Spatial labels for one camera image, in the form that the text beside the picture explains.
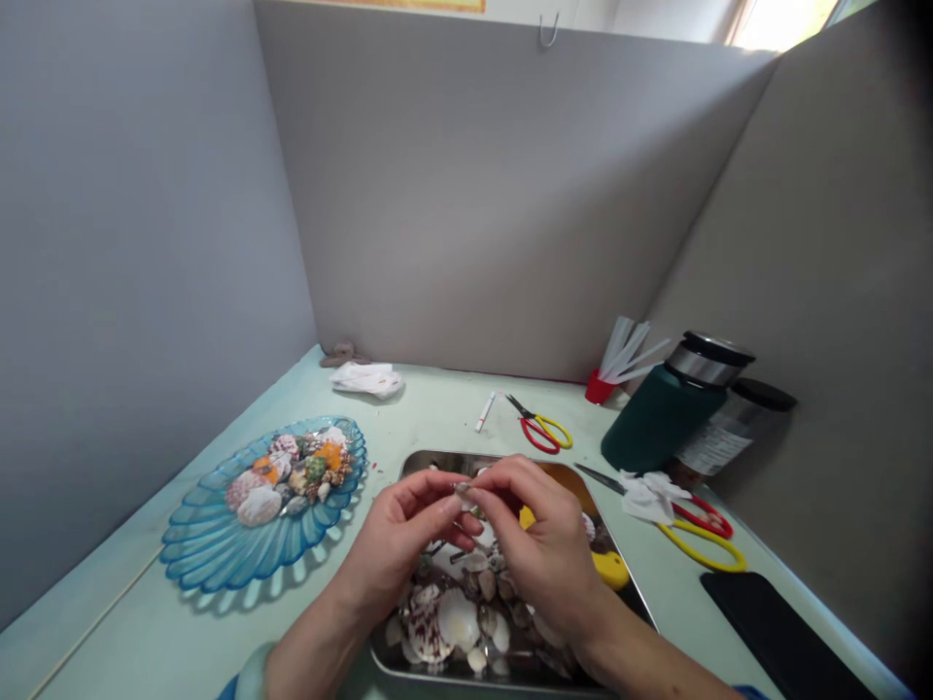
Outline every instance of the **scalloped glass dish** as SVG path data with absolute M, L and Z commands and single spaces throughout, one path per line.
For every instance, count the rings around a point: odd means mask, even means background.
M 276 517 L 265 525 L 248 528 L 225 502 L 226 487 L 265 456 L 276 436 L 304 435 L 336 427 L 347 438 L 352 472 L 323 502 L 315 502 L 300 517 Z M 321 416 L 292 423 L 266 433 L 238 450 L 201 477 L 169 518 L 162 536 L 165 548 L 159 560 L 165 575 L 185 590 L 200 588 L 214 593 L 237 590 L 254 578 L 269 578 L 281 566 L 294 564 L 319 543 L 340 519 L 366 470 L 366 440 L 356 422 L 344 416 Z

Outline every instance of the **jar lid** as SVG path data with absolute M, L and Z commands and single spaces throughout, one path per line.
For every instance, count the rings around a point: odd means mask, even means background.
M 797 400 L 790 394 L 756 379 L 737 379 L 732 385 L 732 390 L 746 401 L 778 413 L 786 413 L 797 405 Z
M 732 367 L 747 367 L 755 361 L 754 353 L 740 345 L 704 332 L 687 331 L 680 346 L 701 357 Z

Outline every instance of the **fingernail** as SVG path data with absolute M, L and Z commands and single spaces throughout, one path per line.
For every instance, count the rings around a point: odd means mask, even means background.
M 448 496 L 440 502 L 440 509 L 447 517 L 454 517 L 462 510 L 459 496 Z

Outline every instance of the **black phone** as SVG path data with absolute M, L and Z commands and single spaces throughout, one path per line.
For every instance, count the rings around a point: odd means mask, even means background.
M 788 700 L 875 697 L 760 574 L 700 583 Z

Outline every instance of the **hand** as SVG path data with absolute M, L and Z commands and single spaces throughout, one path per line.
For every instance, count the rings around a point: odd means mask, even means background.
M 581 640 L 599 616 L 590 609 L 608 589 L 593 564 L 576 497 L 522 455 L 495 463 L 467 496 L 489 518 L 519 595 L 572 644 Z M 535 514 L 528 530 L 516 515 L 522 504 Z
M 463 481 L 463 474 L 424 470 L 376 497 L 332 584 L 356 599 L 371 625 L 392 611 L 429 543 L 475 547 L 483 526 L 454 495 L 453 484 Z

